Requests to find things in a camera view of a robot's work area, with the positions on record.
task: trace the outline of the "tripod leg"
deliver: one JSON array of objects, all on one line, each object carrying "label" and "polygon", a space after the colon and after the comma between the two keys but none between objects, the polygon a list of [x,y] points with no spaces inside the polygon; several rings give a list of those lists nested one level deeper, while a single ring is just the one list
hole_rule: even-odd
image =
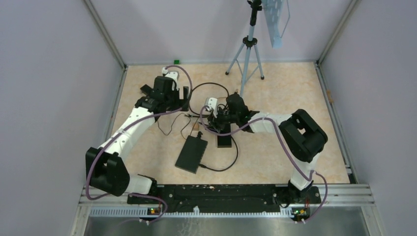
[{"label": "tripod leg", "polygon": [[238,53],[236,53],[235,58],[233,58],[233,61],[232,61],[232,63],[230,64],[229,69],[227,69],[227,70],[226,70],[226,75],[228,75],[228,74],[230,73],[230,70],[232,69],[233,64],[235,64],[235,61],[238,59],[238,56],[239,56],[239,54],[240,54],[240,52],[242,51],[242,49],[243,49],[243,47],[244,47],[244,46],[245,46],[245,44],[244,44],[244,43],[242,43],[242,45],[240,46],[240,48],[239,48],[239,50],[238,50]]},{"label": "tripod leg", "polygon": [[243,97],[243,87],[246,84],[247,69],[249,65],[250,48],[246,49],[245,67],[243,68],[242,84],[240,85],[240,96]]},{"label": "tripod leg", "polygon": [[255,53],[256,53],[256,59],[258,60],[259,71],[261,73],[261,80],[263,80],[263,79],[265,79],[264,71],[262,70],[261,59],[259,59],[258,45],[256,45],[256,44],[255,44]]}]

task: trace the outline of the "white wall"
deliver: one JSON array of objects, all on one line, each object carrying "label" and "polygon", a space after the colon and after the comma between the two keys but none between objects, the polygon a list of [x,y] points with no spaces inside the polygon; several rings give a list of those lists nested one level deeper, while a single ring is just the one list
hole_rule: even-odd
[{"label": "white wall", "polygon": [[[350,0],[289,1],[291,20],[280,49],[272,49],[264,13],[258,13],[261,59],[317,60]],[[92,2],[128,64],[230,62],[249,32],[252,10],[246,0]]]},{"label": "white wall", "polygon": [[388,235],[415,235],[417,1],[362,1],[323,64],[357,176]]},{"label": "white wall", "polygon": [[81,0],[0,2],[0,235],[67,235],[121,69]]}]

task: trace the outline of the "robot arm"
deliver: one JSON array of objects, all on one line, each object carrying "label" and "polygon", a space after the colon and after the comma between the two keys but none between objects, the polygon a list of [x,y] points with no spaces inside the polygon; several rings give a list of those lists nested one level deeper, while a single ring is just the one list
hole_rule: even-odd
[{"label": "robot arm", "polygon": [[[273,124],[269,120],[259,120],[266,117],[272,119],[295,157],[295,164],[305,176],[310,176],[311,170],[314,170],[320,152],[328,140],[325,132],[305,110],[299,109],[291,115],[270,115],[250,111],[237,93],[226,98],[226,107],[224,108],[217,106],[215,98],[208,98],[206,107],[209,112],[212,112],[208,117],[208,124],[210,128],[217,131],[222,130],[226,124],[236,123],[242,127],[258,119],[257,122],[250,123],[245,127],[243,131],[275,133]],[[297,169],[294,169],[289,181],[289,188],[297,192],[296,195],[308,190],[311,185],[312,180],[305,179]]]},{"label": "robot arm", "polygon": [[[141,91],[146,95],[135,104],[132,112],[121,127],[99,148],[91,147],[86,153],[86,171],[90,171],[94,159],[102,148],[107,146],[96,163],[90,180],[90,186],[115,196],[124,192],[148,194],[152,179],[141,175],[130,175],[124,165],[132,148],[142,134],[151,127],[159,117],[153,114],[173,111],[184,107],[188,100],[188,87],[183,88],[183,99],[179,98],[179,74],[176,71],[162,70],[164,76],[155,78],[153,88],[145,85]],[[147,118],[132,125],[135,121]]]}]

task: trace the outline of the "gray floor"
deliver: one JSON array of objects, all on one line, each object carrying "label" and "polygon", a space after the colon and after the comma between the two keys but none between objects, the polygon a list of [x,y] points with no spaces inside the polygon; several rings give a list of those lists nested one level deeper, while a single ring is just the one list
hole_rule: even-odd
[{"label": "gray floor", "polygon": [[359,207],[324,208],[305,225],[283,218],[164,218],[150,226],[127,218],[91,217],[85,236],[367,236]]}]

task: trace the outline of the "table surface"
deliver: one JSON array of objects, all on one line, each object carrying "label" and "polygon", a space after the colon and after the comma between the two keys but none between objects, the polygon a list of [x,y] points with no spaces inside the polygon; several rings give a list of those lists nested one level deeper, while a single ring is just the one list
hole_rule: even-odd
[{"label": "table surface", "polygon": [[[241,75],[235,65],[228,76],[228,64],[187,64],[181,65],[191,76],[193,87],[204,82],[216,82],[225,86],[229,93],[240,89]],[[259,72],[246,83],[243,99],[250,110],[270,114],[291,114],[305,109],[328,135],[328,142],[317,162],[317,172],[323,174],[329,183],[349,183],[345,163],[340,152],[319,80],[312,62],[263,63],[265,80]],[[252,71],[256,64],[249,65]],[[119,129],[132,111],[136,101],[143,95],[140,87],[153,86],[153,80],[161,74],[162,65],[129,66],[113,132]],[[189,86],[186,75],[180,72],[180,86]],[[207,97],[225,97],[224,89],[215,85],[204,85],[193,93],[191,108],[199,112]],[[167,133],[178,114],[159,119],[162,130]],[[183,135],[187,137],[192,129],[186,126]],[[184,145],[180,130],[189,119],[180,115],[169,136],[165,136],[157,124],[151,126],[132,149],[125,165],[131,174],[142,174],[155,178],[160,184],[258,184],[287,183],[293,167],[280,146],[275,134],[251,134],[238,132],[234,138],[238,144],[239,157],[236,164],[227,171],[213,172],[199,168],[196,174],[175,167],[175,162]],[[216,137],[200,127],[203,139],[208,141],[202,164],[214,169],[229,166],[236,155],[235,147],[217,148]],[[315,183],[322,183],[314,177]]]}]

